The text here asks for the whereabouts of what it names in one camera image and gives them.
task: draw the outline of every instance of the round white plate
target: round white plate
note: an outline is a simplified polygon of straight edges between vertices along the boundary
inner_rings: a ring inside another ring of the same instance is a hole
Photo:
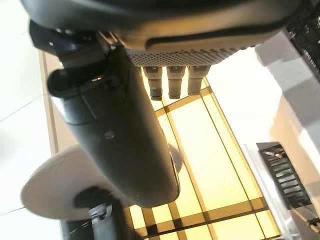
[[[42,217],[70,221],[89,219],[88,209],[75,208],[73,200],[93,186],[110,191],[124,208],[131,206],[76,145],[42,164],[23,187],[21,200],[29,211]]]

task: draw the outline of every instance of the black plastic casing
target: black plastic casing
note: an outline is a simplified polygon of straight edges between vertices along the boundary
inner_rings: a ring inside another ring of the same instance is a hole
[[[131,203],[151,208],[180,193],[175,164],[139,71],[122,47],[101,79],[56,70],[47,86],[65,122],[105,177]]]

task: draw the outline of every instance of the black grille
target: black grille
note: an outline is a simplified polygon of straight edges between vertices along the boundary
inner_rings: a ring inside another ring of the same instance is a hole
[[[291,42],[320,71],[320,3],[304,2],[300,13],[288,25]]]
[[[309,196],[292,166],[285,150],[280,144],[261,147],[260,154],[280,191],[288,209],[310,205]]]
[[[190,50],[165,53],[150,53],[142,50],[127,50],[129,57],[136,67],[175,67],[175,66],[210,66],[218,64],[239,49],[210,49]]]

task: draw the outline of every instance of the yellow backlit floor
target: yellow backlit floor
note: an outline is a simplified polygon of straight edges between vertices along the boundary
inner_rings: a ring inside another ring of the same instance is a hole
[[[181,192],[163,206],[131,206],[126,210],[129,224],[150,240],[262,240],[279,235],[206,79],[201,95],[188,96],[186,69],[181,99],[169,99],[166,68],[162,71],[162,101],[151,103],[166,140],[183,155]]]

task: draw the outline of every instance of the white wall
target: white wall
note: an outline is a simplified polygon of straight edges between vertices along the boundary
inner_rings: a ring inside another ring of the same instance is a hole
[[[213,65],[207,79],[240,144],[271,141],[282,91],[254,48]]]
[[[51,156],[39,53],[28,25],[18,0],[0,0],[0,239],[56,240],[59,221],[17,210],[23,185]]]
[[[208,80],[241,145],[282,144],[320,214],[320,84],[284,33],[211,67]]]

